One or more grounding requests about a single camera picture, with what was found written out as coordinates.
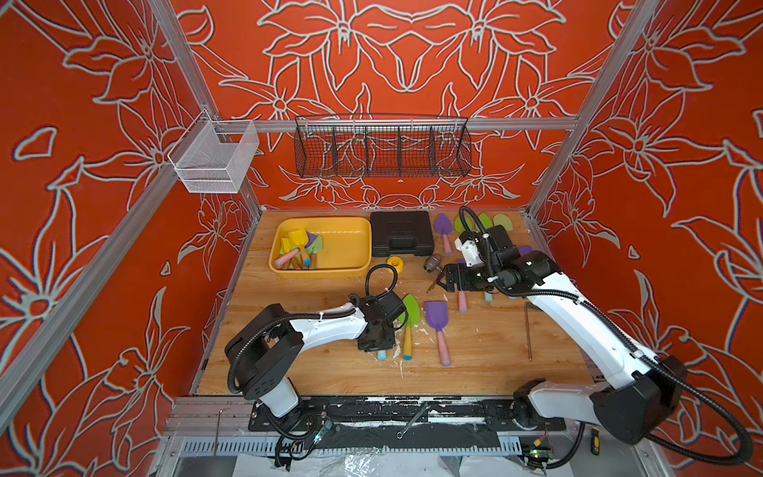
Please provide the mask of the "pink handled tool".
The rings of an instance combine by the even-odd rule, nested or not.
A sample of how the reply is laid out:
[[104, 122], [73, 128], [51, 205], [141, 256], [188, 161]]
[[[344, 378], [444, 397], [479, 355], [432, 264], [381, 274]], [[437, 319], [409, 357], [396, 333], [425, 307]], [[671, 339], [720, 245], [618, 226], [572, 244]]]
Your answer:
[[464, 291], [458, 292], [458, 306], [459, 306], [460, 313], [468, 312], [468, 300], [467, 300], [466, 293]]

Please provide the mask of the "small green shovel wooden handle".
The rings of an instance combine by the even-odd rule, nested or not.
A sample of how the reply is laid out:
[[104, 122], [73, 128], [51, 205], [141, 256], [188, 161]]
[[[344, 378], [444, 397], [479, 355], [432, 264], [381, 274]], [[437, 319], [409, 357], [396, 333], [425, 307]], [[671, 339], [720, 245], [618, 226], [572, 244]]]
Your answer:
[[403, 298], [403, 304], [405, 304], [405, 311], [407, 312], [407, 315], [405, 315], [407, 318], [407, 321], [405, 321], [405, 335], [403, 336], [403, 359], [410, 361], [412, 359], [413, 328], [420, 321], [420, 306], [417, 299], [411, 294], [407, 294]]

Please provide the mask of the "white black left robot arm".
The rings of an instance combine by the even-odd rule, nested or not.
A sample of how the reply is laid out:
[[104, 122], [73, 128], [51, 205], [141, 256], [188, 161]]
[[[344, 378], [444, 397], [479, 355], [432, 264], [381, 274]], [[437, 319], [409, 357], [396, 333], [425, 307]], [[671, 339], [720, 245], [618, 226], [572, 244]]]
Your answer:
[[354, 341], [364, 353], [393, 349], [395, 332], [409, 323], [398, 280], [393, 266], [380, 264], [368, 271], [365, 292], [339, 307], [291, 313], [279, 303], [267, 306], [226, 345], [229, 391], [281, 419], [301, 405], [287, 377], [300, 354], [339, 341]]

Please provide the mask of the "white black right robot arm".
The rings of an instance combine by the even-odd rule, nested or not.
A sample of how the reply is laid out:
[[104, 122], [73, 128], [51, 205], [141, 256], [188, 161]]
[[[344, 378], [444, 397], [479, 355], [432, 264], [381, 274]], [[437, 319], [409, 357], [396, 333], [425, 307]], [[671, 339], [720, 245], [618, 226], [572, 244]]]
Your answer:
[[[528, 300], [592, 359], [604, 379], [588, 387], [536, 379], [516, 389], [510, 416], [521, 429], [537, 429], [548, 419], [571, 419], [580, 427], [565, 457], [550, 463], [528, 456], [528, 467], [551, 469], [568, 463], [583, 441], [586, 425], [599, 425], [623, 443], [649, 440], [711, 465], [749, 463], [754, 453], [750, 433], [725, 407], [689, 384], [683, 362], [637, 342], [589, 301], [547, 254], [521, 254], [504, 227], [486, 228], [467, 206], [459, 208], [458, 216], [463, 231], [455, 246], [464, 260], [445, 266], [438, 286], [449, 292], [496, 291]], [[731, 454], [703, 454], [655, 435], [655, 429], [677, 412], [683, 395], [712, 409], [733, 429], [737, 442]]]

